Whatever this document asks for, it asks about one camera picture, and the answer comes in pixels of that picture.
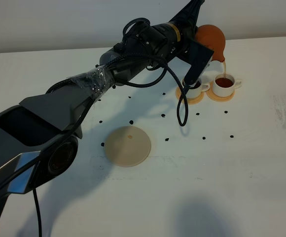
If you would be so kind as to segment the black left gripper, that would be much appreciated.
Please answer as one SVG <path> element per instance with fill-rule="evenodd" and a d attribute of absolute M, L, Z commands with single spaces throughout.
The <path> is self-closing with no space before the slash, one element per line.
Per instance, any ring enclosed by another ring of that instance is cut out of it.
<path fill-rule="evenodd" d="M 159 31 L 166 39 L 162 57 L 167 61 L 175 57 L 182 61 L 190 61 L 191 42 L 195 40 L 198 30 L 196 26 L 199 11 L 204 0 L 191 0 L 180 10 L 170 22 L 157 25 Z"/>

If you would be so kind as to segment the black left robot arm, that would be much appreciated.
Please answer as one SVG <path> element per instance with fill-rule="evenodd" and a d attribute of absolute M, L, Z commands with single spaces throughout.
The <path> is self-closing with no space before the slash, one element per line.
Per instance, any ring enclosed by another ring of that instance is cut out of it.
<path fill-rule="evenodd" d="M 130 21 L 122 41 L 94 69 L 0 113 L 0 217 L 10 194 L 35 192 L 70 167 L 82 138 L 81 124 L 108 89 L 133 86 L 131 79 L 143 69 L 168 72 L 172 59 L 196 48 L 201 5 L 192 0 L 169 22 L 155 26 L 145 18 Z"/>

